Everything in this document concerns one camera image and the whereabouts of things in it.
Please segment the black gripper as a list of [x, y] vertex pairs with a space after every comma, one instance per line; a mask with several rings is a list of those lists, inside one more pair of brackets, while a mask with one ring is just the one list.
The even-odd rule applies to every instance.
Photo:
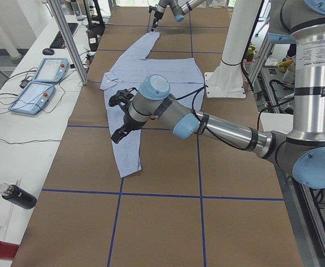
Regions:
[[138, 112], [132, 102], [125, 105], [120, 104], [120, 108], [124, 112], [124, 124], [111, 136], [111, 140], [115, 144], [118, 144], [131, 131], [139, 130], [146, 124], [146, 116]]
[[149, 13], [154, 11], [154, 20], [152, 23], [151, 32], [153, 32], [158, 27], [158, 22], [160, 19], [162, 19], [164, 13], [165, 13], [165, 7], [161, 6], [160, 4], [157, 4], [155, 6], [149, 6]]

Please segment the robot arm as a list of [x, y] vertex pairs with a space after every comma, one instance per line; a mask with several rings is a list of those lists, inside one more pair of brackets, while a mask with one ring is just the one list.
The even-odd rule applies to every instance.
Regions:
[[176, 0], [159, 0], [158, 4], [154, 6], [149, 5], [149, 13], [154, 11], [154, 19], [150, 31], [153, 32], [157, 28], [159, 21], [162, 19], [167, 7], [170, 7], [175, 20], [177, 22], [181, 22], [186, 14], [191, 12], [203, 2], [204, 0], [190, 0], [186, 1], [182, 6], [180, 6]]
[[117, 91], [123, 125], [111, 139], [120, 142], [151, 118], [161, 120], [181, 139], [206, 135], [251, 151], [292, 175], [300, 184], [325, 188], [325, 1], [273, 1], [269, 39], [296, 43], [293, 128], [290, 133], [261, 132], [178, 103], [167, 80], [149, 75], [139, 88]]

